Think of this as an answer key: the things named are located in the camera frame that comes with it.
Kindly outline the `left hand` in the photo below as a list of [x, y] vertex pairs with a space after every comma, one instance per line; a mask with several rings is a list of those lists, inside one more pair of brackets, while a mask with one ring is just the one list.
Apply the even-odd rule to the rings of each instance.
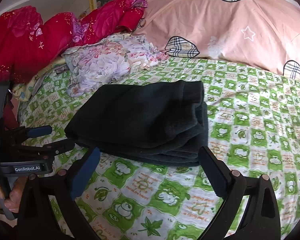
[[[27, 177], [19, 177], [13, 185], [8, 198], [5, 199], [5, 206], [13, 213], [19, 212], [19, 205], [22, 198], [23, 190], [27, 182]], [[3, 189], [0, 187], [0, 199], [4, 199], [5, 195]]]

